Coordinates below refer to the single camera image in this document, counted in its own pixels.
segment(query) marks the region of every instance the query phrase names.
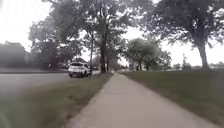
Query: concrete sidewalk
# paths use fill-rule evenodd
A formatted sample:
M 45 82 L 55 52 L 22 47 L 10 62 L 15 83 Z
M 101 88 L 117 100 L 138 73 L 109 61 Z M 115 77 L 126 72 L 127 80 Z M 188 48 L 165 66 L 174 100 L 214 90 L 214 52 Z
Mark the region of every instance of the concrete sidewalk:
M 115 74 L 69 128 L 219 128 Z

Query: asphalt road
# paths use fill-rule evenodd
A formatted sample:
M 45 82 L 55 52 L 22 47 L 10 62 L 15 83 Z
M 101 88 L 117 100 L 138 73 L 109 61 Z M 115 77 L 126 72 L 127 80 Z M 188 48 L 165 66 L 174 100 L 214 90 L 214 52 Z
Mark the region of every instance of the asphalt road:
M 67 74 L 0 74 L 0 96 L 73 80 Z

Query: white car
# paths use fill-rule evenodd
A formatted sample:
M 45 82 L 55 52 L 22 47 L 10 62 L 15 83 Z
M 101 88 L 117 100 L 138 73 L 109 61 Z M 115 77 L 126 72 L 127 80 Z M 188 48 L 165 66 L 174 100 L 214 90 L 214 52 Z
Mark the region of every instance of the white car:
M 87 63 L 73 62 L 69 65 L 68 75 L 70 77 L 80 76 L 88 77 L 91 74 L 90 67 Z

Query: grass verge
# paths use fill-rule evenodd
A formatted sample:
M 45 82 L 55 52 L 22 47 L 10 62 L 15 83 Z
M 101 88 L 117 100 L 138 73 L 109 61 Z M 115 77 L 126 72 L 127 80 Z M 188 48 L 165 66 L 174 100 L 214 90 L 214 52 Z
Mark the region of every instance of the grass verge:
M 224 127 L 224 71 L 123 74 Z
M 62 128 L 88 104 L 111 74 L 46 86 L 25 95 L 0 100 L 0 114 L 10 128 Z

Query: overcast sky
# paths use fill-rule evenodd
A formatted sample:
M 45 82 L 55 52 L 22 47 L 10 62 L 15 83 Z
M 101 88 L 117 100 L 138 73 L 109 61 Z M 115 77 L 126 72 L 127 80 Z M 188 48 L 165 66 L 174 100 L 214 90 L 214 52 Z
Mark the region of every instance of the overcast sky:
M 26 50 L 30 50 L 31 42 L 28 40 L 29 27 L 32 22 L 43 20 L 49 13 L 50 4 L 41 0 L 0 0 L 0 42 L 6 40 L 20 42 Z M 124 35 L 127 39 L 141 37 L 142 33 L 135 28 L 130 28 Z M 197 49 L 191 50 L 191 45 L 175 44 L 174 46 L 163 43 L 163 49 L 172 54 L 172 64 L 182 63 L 183 54 L 192 65 L 201 65 Z M 207 48 L 209 63 L 224 62 L 224 46 L 216 45 L 213 49 Z

